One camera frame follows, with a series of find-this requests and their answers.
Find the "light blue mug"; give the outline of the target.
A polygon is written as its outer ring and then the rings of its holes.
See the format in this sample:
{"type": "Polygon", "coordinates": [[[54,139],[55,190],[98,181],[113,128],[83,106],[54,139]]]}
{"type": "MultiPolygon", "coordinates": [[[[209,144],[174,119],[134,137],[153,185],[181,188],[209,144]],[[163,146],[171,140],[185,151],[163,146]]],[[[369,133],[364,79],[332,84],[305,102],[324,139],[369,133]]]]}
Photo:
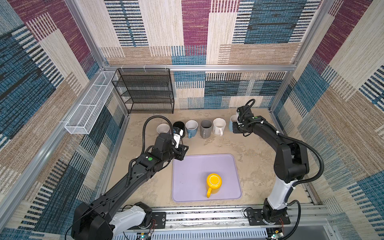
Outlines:
{"type": "Polygon", "coordinates": [[[238,122],[238,116],[237,115],[232,115],[229,121],[229,130],[231,133],[234,132],[233,124],[237,124],[238,122]]]}

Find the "white mug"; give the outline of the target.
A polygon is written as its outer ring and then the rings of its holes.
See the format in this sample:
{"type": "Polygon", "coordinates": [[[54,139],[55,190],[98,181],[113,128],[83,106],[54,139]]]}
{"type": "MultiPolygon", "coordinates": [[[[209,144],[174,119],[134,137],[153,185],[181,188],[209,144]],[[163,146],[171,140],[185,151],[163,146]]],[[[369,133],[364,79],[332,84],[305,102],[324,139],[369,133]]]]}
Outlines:
{"type": "Polygon", "coordinates": [[[226,127],[226,121],[222,118],[216,118],[213,121],[213,133],[217,136],[223,136],[226,127]]]}

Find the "black mug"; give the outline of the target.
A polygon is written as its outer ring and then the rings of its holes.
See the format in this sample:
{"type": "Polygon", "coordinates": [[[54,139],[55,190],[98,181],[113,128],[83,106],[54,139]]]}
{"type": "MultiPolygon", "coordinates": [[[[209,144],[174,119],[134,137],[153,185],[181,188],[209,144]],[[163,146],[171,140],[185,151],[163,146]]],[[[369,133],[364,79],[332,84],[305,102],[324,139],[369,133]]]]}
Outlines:
{"type": "Polygon", "coordinates": [[[186,130],[185,130],[184,122],[177,121],[177,122],[173,123],[173,129],[174,129],[174,134],[179,135],[181,137],[181,139],[183,139],[185,137],[186,130]]]}

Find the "lavender purple mug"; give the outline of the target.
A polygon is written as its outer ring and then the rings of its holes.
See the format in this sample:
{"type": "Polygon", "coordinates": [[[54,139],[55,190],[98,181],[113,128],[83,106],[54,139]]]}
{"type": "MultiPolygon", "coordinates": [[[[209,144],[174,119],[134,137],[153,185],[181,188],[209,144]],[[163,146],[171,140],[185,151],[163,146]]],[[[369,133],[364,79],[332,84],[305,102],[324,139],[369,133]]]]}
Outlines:
{"type": "Polygon", "coordinates": [[[171,127],[165,123],[160,124],[157,126],[157,133],[158,134],[162,134],[162,133],[170,134],[171,133],[171,127]]]}

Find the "teal blue patterned mug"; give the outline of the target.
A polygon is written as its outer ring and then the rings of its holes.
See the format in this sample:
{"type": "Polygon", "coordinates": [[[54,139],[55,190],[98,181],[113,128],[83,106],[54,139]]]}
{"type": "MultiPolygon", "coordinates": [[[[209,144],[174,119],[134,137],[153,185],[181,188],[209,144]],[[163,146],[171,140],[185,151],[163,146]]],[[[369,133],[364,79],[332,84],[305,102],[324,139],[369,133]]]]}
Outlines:
{"type": "Polygon", "coordinates": [[[189,120],[186,122],[185,127],[187,130],[188,138],[191,139],[196,136],[199,124],[195,120],[189,120]]]}

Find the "grey mug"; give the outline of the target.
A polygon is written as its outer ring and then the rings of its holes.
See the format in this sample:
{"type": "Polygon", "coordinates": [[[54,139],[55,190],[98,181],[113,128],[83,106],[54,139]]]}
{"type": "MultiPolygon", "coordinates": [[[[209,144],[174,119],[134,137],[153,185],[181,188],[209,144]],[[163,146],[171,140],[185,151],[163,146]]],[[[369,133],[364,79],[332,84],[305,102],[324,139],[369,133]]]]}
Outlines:
{"type": "Polygon", "coordinates": [[[200,135],[203,139],[211,136],[213,123],[210,120],[203,120],[200,124],[200,135]]]}

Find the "yellow mug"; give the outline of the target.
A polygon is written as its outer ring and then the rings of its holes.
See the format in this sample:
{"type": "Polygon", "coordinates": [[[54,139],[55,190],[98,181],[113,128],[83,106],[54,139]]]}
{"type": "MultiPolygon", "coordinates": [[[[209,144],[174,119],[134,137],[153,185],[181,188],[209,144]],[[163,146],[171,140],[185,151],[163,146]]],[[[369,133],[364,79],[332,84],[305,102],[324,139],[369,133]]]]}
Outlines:
{"type": "Polygon", "coordinates": [[[222,186],[222,183],[223,183],[223,181],[222,181],[222,178],[220,175],[218,175],[218,174],[208,175],[208,177],[206,179],[206,189],[207,189],[206,196],[207,196],[207,198],[210,198],[211,195],[218,193],[218,191],[220,190],[220,188],[222,186]]]}

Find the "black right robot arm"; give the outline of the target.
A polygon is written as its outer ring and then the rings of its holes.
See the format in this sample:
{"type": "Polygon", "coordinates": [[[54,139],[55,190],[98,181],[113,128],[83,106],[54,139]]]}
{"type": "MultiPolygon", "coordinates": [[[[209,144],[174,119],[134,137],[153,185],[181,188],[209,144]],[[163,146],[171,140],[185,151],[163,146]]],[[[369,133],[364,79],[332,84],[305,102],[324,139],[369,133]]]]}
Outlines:
{"type": "Polygon", "coordinates": [[[237,109],[237,121],[233,132],[248,136],[255,134],[268,143],[276,152],[274,172],[276,182],[265,199],[262,216],[266,224],[274,224],[287,214],[287,201],[294,184],[309,172],[307,148],[300,143],[284,138],[265,118],[254,116],[249,105],[237,109]]]}

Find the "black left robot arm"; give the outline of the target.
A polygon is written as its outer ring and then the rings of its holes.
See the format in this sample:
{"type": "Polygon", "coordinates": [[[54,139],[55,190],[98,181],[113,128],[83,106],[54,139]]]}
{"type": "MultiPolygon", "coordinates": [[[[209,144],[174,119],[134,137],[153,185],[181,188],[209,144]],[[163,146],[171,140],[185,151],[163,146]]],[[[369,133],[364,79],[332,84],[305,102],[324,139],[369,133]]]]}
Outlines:
{"type": "Polygon", "coordinates": [[[111,240],[132,228],[148,226],[152,209],[142,203],[120,212],[121,206],[145,182],[172,160],[182,161],[189,146],[177,144],[171,134],[159,134],[155,144],[129,163],[128,173],[91,204],[80,204],[67,230],[74,240],[111,240]]]}

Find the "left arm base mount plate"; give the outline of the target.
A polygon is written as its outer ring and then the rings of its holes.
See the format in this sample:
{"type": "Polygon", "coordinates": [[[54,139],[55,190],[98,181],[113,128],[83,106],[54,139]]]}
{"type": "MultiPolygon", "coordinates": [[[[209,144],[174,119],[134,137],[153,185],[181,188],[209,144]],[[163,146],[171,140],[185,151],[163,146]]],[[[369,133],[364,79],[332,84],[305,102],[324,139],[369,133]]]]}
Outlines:
{"type": "Polygon", "coordinates": [[[138,225],[141,216],[128,217],[128,223],[124,226],[124,231],[127,230],[156,230],[164,229],[166,225],[167,214],[166,212],[154,212],[151,215],[151,219],[146,217],[138,225]]]}

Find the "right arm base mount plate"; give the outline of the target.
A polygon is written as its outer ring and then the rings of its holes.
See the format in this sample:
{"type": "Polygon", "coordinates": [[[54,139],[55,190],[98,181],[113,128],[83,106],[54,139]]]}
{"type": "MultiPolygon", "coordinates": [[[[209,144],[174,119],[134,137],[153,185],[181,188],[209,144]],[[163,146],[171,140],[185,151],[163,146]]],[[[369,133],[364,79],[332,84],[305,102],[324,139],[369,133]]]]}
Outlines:
{"type": "Polygon", "coordinates": [[[250,226],[289,225],[291,220],[287,208],[281,210],[263,210],[246,208],[243,212],[250,226]]]}

